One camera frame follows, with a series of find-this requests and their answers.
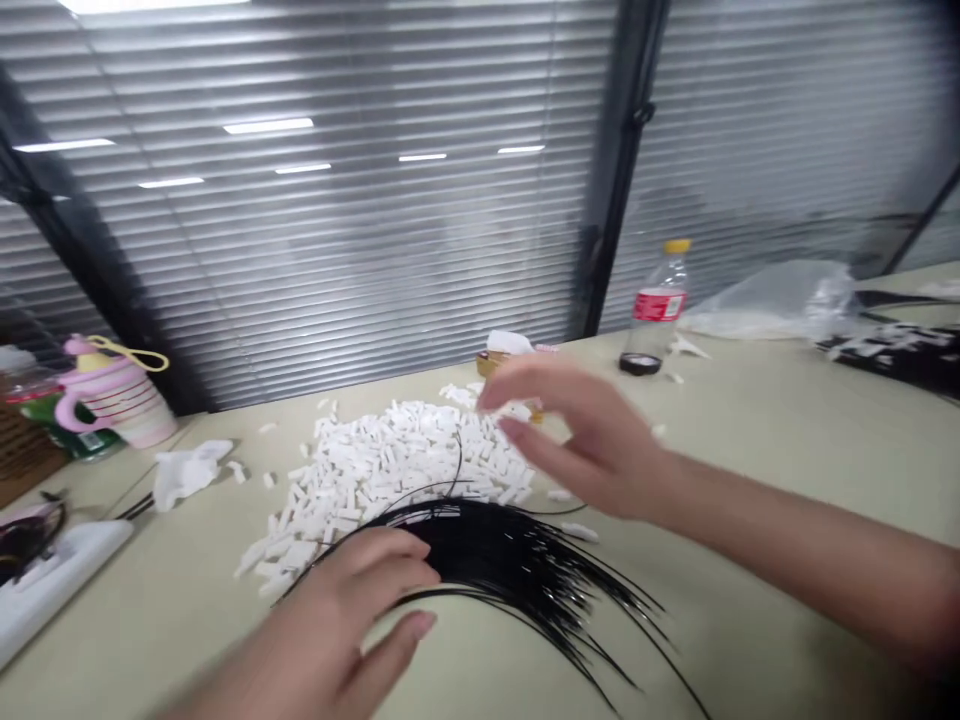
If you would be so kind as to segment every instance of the clear plastic bag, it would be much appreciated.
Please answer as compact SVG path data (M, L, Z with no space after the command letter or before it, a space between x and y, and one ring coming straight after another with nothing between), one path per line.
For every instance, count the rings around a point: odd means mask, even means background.
M856 316L846 265L789 260L771 265L685 312L682 330L733 340L820 340Z

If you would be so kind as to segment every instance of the window blinds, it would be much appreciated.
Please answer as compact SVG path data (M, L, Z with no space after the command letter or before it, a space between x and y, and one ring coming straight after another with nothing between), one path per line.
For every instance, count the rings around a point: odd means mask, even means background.
M791 258L879 272L958 156L946 5L674 0L601 330L674 237L693 301Z
M65 371L72 363L60 349L74 332L110 334L23 209L0 200L0 344Z
M0 59L226 408L570 336L616 5L7 0Z
M960 191L954 190L917 238L898 270L960 260Z

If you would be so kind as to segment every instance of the green bottle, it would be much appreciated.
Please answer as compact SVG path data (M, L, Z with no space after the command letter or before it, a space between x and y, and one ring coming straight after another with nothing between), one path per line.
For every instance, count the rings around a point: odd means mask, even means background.
M6 381L5 402L16 407L24 417L42 425L50 439L75 460L101 460L123 447L120 436L111 430L74 433L57 424L54 411L63 397L63 390L56 375L37 364L31 353L13 345L0 345L0 373ZM93 413L80 403L77 403L77 418L85 423L96 420Z

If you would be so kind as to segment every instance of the white power strip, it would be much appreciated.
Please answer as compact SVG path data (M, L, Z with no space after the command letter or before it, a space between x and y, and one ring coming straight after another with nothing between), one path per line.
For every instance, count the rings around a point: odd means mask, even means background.
M19 586L0 587L0 670L132 533L126 520L77 525L57 540L54 556L31 569Z

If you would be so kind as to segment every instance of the beige desk surface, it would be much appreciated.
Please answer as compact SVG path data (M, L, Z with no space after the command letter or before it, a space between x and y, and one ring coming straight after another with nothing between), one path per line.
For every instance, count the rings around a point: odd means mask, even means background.
M888 279L915 290L960 275L960 263ZM779 487L955 542L960 510L956 407L911 387L832 365L795 342L698 338L714 360L681 358L682 386L619 375L622 334L570 343L567 355L611 378L668 445ZM391 399L442 402L446 383L475 381L472 365L243 408L196 419L179 447L239 441L235 456L254 481L226 480L138 532L20 657L0 675L10 718L132 718L146 715L268 611L256 578L231 577L243 550L281 508L302 464L320 397L340 400L345 420ZM278 430L259 435L266 422ZM123 473L122 458L100 466ZM139 499L147 474L118 504ZM538 478L542 487L549 481ZM898 715L907 679L844 631L739 568L654 528L605 518L577 520L602 538L599 553L669 609L677 658L713 717L875 718ZM613 717L549 645L508 618L467 600L429 604L439 623L378 717ZM649 644L617 611L601 607L591 630L646 691L596 665L626 718L696 718L696 708Z

